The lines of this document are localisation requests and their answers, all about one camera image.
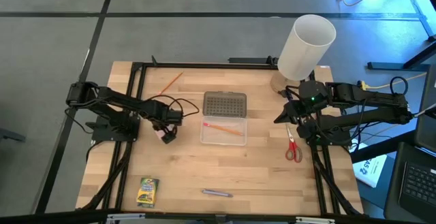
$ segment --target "red scissors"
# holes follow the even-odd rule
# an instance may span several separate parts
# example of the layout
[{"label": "red scissors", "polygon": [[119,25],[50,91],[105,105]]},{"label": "red scissors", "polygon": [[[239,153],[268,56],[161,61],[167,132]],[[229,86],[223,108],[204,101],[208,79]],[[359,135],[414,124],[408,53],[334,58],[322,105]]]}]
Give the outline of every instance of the red scissors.
[{"label": "red scissors", "polygon": [[289,136],[289,149],[286,151],[285,157],[287,160],[300,163],[302,160],[301,148],[295,143],[294,136],[292,136],[291,129],[286,125],[287,136]]}]

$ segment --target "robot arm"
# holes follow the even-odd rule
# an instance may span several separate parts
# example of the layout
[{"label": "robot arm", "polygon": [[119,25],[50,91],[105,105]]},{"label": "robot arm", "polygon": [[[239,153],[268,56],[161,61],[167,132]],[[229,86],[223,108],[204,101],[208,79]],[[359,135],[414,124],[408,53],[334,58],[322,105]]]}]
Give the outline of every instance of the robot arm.
[{"label": "robot arm", "polygon": [[[324,85],[314,80],[301,83],[298,91],[299,94],[295,95],[299,100],[290,100],[286,103],[283,112],[274,123],[297,124],[298,120],[302,120],[304,122],[297,128],[301,138],[329,135],[329,140],[319,140],[320,144],[331,145],[332,141],[346,141],[337,145],[349,145],[349,130],[356,125],[372,122],[404,125],[413,118],[404,95],[401,94],[363,91],[356,85],[346,83],[330,82]],[[345,109],[362,104],[378,109],[344,116],[320,115],[317,121],[311,115],[327,106]]]},{"label": "robot arm", "polygon": [[[182,124],[183,113],[163,102],[140,100],[97,86],[93,82],[77,82],[70,86],[67,105],[75,109],[89,109],[99,115],[96,123],[87,123],[94,130],[93,140],[135,140],[139,120],[136,114],[151,121],[157,135],[169,143],[176,137],[176,126]],[[116,111],[109,105],[122,108]]]}]

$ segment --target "white paper cup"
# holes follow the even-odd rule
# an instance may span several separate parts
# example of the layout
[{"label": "white paper cup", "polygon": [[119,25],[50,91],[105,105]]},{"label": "white paper cup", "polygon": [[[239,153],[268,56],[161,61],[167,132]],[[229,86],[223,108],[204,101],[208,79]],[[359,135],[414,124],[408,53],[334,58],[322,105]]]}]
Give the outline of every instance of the white paper cup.
[{"label": "white paper cup", "polygon": [[307,78],[335,38],[336,29],[324,17],[297,18],[279,58],[280,73],[290,80]]}]

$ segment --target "wooden table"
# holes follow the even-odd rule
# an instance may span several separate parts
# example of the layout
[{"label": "wooden table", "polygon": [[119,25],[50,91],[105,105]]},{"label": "wooden table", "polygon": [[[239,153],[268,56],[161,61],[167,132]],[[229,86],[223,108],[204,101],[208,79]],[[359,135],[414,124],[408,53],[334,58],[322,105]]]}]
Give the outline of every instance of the wooden table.
[{"label": "wooden table", "polygon": [[[131,62],[114,62],[108,86],[125,93]],[[301,163],[287,161],[288,138],[284,124],[274,124],[286,100],[269,85],[276,70],[154,68],[146,70],[142,98],[156,95],[178,73],[183,75],[165,92],[185,98],[200,109],[205,91],[234,91],[247,94],[247,145],[218,146],[200,143],[199,114],[183,119],[177,139],[164,144],[151,124],[142,121],[134,143],[125,185],[122,210],[228,214],[319,215],[313,164],[305,141],[296,138],[303,151]],[[318,66],[315,77],[331,82],[329,67]],[[185,113],[195,111],[183,103]],[[339,115],[336,109],[323,114]],[[294,136],[296,126],[292,125]],[[84,206],[107,179],[114,143],[95,147],[84,172],[77,207]],[[362,212],[352,162],[339,146],[330,146],[334,179],[353,207]],[[136,195],[142,177],[160,179],[154,209],[137,207]],[[118,183],[114,184],[110,206],[114,206]],[[205,195],[202,189],[225,191],[233,198]],[[330,194],[324,183],[328,211]]]}]

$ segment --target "pencil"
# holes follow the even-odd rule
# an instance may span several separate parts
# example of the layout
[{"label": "pencil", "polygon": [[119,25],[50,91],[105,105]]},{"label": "pencil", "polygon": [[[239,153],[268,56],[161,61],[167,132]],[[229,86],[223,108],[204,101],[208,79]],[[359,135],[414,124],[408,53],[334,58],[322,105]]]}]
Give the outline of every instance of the pencil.
[{"label": "pencil", "polygon": [[226,132],[228,132],[228,133],[232,133],[232,134],[235,134],[235,135],[243,135],[241,132],[239,132],[239,131],[235,131],[235,130],[233,130],[233,129],[226,129],[226,128],[224,128],[224,127],[221,127],[221,126],[218,126],[218,125],[211,125],[211,124],[208,124],[208,123],[203,123],[203,125],[204,126],[208,126],[208,127],[212,127],[212,128],[214,128],[214,129],[219,129],[219,130],[222,130],[222,131],[226,131]]},{"label": "pencil", "polygon": [[175,78],[173,78],[173,79],[170,81],[170,83],[167,84],[167,85],[165,86],[165,88],[163,88],[163,90],[159,92],[159,95],[162,94],[164,91],[166,91],[166,89],[168,89],[168,87],[170,87],[171,84],[172,84],[174,81],[176,81],[177,78],[180,77],[180,75],[182,75],[182,73],[183,73],[183,72],[179,73]]}]

